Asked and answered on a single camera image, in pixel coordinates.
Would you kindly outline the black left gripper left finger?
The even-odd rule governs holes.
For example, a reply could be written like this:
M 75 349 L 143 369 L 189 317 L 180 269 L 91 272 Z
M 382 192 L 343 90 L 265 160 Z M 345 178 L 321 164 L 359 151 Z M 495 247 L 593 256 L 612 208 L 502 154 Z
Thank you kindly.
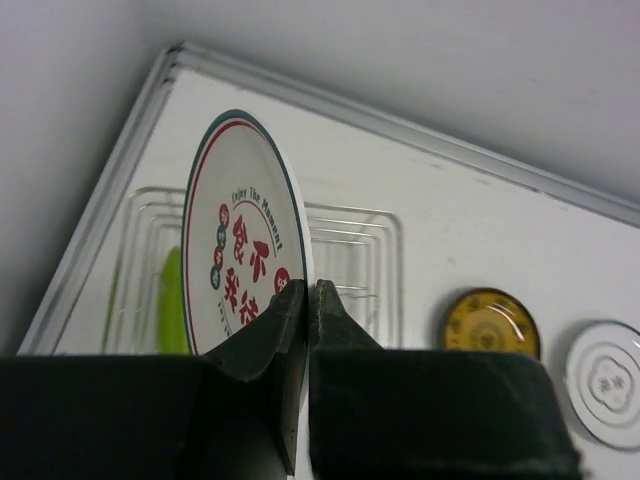
M 306 285 L 203 355 L 1 362 L 5 479 L 284 479 L 296 465 Z

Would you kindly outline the large white plate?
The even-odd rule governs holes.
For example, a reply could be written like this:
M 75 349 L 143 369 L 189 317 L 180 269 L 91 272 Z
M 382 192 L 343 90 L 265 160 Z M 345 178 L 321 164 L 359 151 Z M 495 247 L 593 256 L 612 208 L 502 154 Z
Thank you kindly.
M 266 128 L 232 109 L 207 129 L 181 236 L 184 321 L 204 354 L 254 322 L 292 280 L 313 280 L 311 237 L 289 164 Z

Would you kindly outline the plain white plate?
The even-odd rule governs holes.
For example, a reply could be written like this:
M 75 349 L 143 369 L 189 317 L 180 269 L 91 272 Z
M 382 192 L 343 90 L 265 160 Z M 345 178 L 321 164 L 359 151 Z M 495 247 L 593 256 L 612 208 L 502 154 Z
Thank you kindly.
M 564 382 L 582 426 L 620 451 L 639 449 L 639 331 L 614 320 L 593 321 L 573 337 Z

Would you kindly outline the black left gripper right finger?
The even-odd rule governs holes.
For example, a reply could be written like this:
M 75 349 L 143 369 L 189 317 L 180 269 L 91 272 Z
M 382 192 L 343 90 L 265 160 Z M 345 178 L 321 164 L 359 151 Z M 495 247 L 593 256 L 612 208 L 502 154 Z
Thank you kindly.
M 580 479 L 541 363 L 381 347 L 317 282 L 309 310 L 309 454 L 318 479 Z

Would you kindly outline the yellow plate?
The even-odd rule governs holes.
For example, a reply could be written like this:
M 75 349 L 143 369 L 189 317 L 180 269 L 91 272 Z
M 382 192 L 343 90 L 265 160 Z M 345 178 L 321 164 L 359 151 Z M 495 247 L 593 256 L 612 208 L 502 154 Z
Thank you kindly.
M 437 345 L 445 350 L 517 353 L 541 359 L 537 324 L 525 305 L 496 288 L 464 291 L 452 300 L 437 325 Z

